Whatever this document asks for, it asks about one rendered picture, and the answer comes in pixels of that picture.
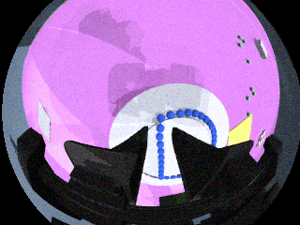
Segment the yellow flat sheet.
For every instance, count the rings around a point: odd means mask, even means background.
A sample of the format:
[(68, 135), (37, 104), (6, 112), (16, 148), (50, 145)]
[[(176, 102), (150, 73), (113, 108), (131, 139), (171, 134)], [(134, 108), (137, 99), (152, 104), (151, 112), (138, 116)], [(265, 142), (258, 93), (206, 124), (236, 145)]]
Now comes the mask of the yellow flat sheet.
[(233, 143), (242, 143), (248, 140), (248, 136), (250, 136), (251, 132), (251, 117), (247, 117), (247, 119), (241, 121), (240, 124), (237, 124), (236, 127), (232, 128), (229, 131), (228, 138), (228, 146), (233, 145)]

